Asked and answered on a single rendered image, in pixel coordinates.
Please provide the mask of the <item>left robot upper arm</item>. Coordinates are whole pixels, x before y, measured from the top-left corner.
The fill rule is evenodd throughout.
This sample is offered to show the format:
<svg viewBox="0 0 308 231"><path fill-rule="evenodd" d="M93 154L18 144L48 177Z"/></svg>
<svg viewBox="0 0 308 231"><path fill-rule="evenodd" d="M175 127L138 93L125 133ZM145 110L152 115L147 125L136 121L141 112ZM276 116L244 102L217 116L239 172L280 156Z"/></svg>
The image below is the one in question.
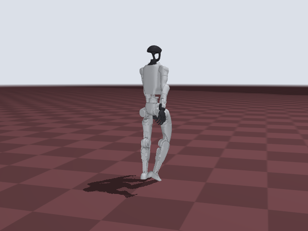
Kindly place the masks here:
<svg viewBox="0 0 308 231"><path fill-rule="evenodd" d="M142 83L143 83L143 68L144 68L144 67L142 67L142 68L140 69L140 74L141 74Z"/></svg>

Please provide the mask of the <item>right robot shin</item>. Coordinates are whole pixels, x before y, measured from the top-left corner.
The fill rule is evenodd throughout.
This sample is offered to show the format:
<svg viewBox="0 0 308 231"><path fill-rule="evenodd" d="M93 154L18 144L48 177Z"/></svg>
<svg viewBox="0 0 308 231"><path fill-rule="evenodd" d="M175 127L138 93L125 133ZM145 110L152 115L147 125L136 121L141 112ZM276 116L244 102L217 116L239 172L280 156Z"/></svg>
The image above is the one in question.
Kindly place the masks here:
<svg viewBox="0 0 308 231"><path fill-rule="evenodd" d="M157 148L156 156L155 156L155 165L153 168L153 172L158 175L158 171L165 160L165 157L168 153L170 144L168 141L163 141L161 148Z"/></svg>

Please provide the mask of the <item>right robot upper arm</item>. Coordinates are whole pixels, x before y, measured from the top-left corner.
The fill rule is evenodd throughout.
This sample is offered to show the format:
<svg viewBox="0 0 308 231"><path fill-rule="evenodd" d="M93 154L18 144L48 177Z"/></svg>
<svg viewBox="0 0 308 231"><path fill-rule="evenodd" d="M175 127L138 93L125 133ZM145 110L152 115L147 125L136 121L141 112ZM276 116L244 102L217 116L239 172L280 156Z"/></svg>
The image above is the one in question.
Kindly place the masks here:
<svg viewBox="0 0 308 231"><path fill-rule="evenodd" d="M169 69L165 66L162 66L162 65L159 65L159 72L161 74L161 91L163 90L164 88L164 85L167 85L167 77L168 77L168 72L169 72Z"/></svg>

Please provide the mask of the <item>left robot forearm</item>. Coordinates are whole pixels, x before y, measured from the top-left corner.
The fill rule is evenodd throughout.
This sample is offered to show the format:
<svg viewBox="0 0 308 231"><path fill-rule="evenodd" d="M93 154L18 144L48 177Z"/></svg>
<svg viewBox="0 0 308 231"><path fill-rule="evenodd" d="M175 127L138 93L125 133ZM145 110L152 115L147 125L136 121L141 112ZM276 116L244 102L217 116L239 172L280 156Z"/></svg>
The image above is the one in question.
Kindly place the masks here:
<svg viewBox="0 0 308 231"><path fill-rule="evenodd" d="M149 98L151 97L151 95L145 94L144 90L143 90L143 92L144 92L144 95L145 95L145 98L146 98L146 102L148 103L149 102Z"/></svg>

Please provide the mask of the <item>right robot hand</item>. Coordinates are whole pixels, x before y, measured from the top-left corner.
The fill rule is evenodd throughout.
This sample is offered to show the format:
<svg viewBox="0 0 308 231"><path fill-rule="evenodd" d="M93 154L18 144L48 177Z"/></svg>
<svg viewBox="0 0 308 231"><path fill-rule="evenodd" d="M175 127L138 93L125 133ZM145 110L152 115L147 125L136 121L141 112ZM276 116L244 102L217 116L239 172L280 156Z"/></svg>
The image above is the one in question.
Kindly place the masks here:
<svg viewBox="0 0 308 231"><path fill-rule="evenodd" d="M160 110L160 111L159 111L159 113L158 113L158 118L157 118L157 120L159 119L157 123L160 122L159 125L162 125L162 124L165 122L165 120L166 120L166 115L165 115L165 112L164 112L165 109L166 109L166 108L162 107L162 104L159 105L159 110ZM157 121L157 120L156 120L156 121ZM155 122L156 122L156 121L155 121Z"/></svg>

